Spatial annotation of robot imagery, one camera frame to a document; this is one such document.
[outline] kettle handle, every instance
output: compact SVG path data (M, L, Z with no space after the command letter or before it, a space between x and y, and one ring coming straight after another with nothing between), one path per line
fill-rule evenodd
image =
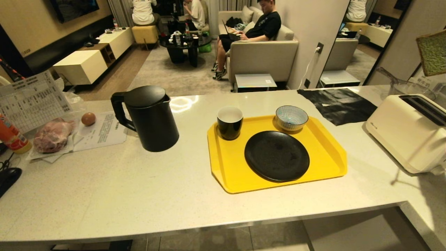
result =
M124 94L125 92L115 92L111 96L111 104L119 123L136 132L133 122L125 117L124 108L122 108L122 103L124 102Z

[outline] orange bottle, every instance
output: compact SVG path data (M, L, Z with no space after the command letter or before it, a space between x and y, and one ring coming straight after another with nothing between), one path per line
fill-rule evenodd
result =
M29 151L31 143L0 113L0 140L17 154Z

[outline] yellow tray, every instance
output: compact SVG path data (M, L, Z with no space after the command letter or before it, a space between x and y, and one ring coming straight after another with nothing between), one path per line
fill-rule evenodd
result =
M347 154L319 120L309 117L299 132L286 132L275 122L274 115L249 117L243 120L240 136L232 141L221 138L217 123L207 132L212 175L228 193L324 180L347 173ZM310 155L310 166L301 178L275 183L258 176L245 160L245 146L250 137L262 131L281 131L299 140Z

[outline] cup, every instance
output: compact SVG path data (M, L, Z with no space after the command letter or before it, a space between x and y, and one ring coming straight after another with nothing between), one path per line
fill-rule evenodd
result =
M192 40L194 41L194 45L198 46L198 37L194 37Z
M240 135L243 123L243 113L233 106L226 106L217 113L219 131L223 139L234 140Z

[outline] black t-shirt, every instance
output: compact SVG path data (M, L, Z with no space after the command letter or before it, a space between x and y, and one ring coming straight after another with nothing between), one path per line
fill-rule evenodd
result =
M246 33L247 38L256 38L260 36L267 36L268 38L273 38L279 32L282 25L279 13L277 11L262 15L259 20L257 20L254 28L250 29Z

